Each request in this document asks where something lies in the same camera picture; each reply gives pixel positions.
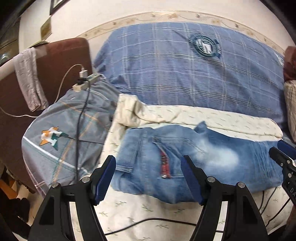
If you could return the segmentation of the blue denim jeans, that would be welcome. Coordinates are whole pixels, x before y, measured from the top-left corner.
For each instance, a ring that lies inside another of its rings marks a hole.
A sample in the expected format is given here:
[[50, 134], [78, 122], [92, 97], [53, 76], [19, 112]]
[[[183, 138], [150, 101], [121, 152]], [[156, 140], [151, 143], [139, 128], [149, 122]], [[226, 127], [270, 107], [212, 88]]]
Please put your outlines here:
[[171, 204], [192, 202], [181, 170], [181, 159], [189, 156], [207, 176], [223, 184], [243, 182], [250, 192], [259, 192], [282, 184], [282, 170], [268, 154], [276, 145], [275, 141], [232, 138], [208, 129], [204, 122], [193, 129], [180, 125], [130, 128], [116, 156], [111, 186]]

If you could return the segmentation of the beige striped pillow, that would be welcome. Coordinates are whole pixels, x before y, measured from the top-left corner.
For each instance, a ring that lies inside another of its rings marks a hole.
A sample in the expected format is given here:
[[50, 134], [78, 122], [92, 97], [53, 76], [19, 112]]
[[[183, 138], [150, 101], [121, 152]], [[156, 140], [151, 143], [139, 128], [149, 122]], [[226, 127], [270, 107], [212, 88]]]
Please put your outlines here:
[[287, 122], [293, 141], [296, 139], [296, 85], [295, 80], [284, 84], [285, 102], [287, 106]]

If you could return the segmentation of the cream leaf-print bed sheet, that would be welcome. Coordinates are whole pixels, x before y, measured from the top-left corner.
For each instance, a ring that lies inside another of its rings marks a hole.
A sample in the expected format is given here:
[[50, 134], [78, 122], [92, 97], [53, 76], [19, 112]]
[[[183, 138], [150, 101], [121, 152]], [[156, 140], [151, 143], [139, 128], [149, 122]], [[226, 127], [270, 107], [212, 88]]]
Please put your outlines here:
[[[269, 118], [185, 105], [147, 105], [134, 95], [121, 94], [101, 157], [116, 155], [131, 127], [179, 124], [193, 128], [202, 121], [211, 130], [229, 137], [251, 141], [277, 141], [283, 137], [280, 127]], [[268, 233], [286, 224], [292, 204], [281, 187], [255, 193], [254, 198]], [[176, 225], [164, 219], [192, 222], [201, 210], [201, 206], [192, 202], [167, 204], [154, 197], [125, 194], [112, 188], [95, 208], [109, 240], [175, 240], [179, 236]]]

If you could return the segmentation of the grey star-print pillow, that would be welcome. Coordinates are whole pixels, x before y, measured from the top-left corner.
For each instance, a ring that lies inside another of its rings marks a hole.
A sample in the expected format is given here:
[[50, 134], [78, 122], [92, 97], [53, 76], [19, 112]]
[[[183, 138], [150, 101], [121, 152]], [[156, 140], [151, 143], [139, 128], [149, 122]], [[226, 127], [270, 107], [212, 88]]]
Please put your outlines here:
[[74, 184], [97, 167], [119, 94], [107, 80], [80, 92], [68, 90], [29, 125], [23, 160], [41, 196], [53, 183]]

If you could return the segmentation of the white power strip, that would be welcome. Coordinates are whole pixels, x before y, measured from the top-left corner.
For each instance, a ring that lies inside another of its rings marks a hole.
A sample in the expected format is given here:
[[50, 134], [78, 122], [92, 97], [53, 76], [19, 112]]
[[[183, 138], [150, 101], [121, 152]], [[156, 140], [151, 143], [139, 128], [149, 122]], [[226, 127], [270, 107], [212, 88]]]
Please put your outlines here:
[[99, 74], [91, 74], [87, 76], [86, 78], [80, 77], [76, 84], [72, 86], [72, 89], [74, 92], [80, 92], [82, 90], [85, 90], [89, 88], [92, 84], [100, 80]]

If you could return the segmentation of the blue plaid quilt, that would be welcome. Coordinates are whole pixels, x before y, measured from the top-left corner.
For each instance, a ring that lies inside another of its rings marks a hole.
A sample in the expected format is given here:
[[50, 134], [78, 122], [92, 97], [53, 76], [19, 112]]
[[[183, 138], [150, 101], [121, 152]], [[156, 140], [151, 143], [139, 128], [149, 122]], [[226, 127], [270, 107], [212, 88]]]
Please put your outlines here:
[[231, 111], [288, 127], [283, 56], [231, 29], [186, 22], [122, 27], [93, 65], [146, 104]]

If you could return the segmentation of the grey hanging cloth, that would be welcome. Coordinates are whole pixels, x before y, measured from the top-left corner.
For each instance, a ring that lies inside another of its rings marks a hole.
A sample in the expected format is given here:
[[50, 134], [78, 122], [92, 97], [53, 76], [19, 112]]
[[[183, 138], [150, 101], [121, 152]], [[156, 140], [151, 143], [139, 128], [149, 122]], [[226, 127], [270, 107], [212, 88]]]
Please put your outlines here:
[[18, 85], [31, 112], [44, 110], [49, 106], [38, 78], [36, 56], [36, 49], [32, 47], [13, 58]]

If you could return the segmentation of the brown headboard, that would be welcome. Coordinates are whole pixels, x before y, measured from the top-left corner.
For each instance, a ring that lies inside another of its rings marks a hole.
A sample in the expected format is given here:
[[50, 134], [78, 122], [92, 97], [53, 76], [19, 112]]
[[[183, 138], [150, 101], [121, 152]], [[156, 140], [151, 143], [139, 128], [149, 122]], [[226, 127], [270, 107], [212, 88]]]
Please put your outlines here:
[[92, 73], [89, 44], [81, 37], [42, 41], [1, 66], [1, 164], [31, 193], [37, 190], [23, 160], [22, 136], [34, 114], [74, 85], [81, 67]]

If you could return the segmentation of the framed wall picture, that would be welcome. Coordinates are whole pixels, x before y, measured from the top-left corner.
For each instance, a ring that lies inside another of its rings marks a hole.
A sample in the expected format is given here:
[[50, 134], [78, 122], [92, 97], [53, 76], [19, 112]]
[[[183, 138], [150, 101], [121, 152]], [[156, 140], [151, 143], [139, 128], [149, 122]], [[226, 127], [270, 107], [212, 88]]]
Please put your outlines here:
[[51, 0], [50, 15], [53, 15], [59, 8], [61, 8], [69, 0]]

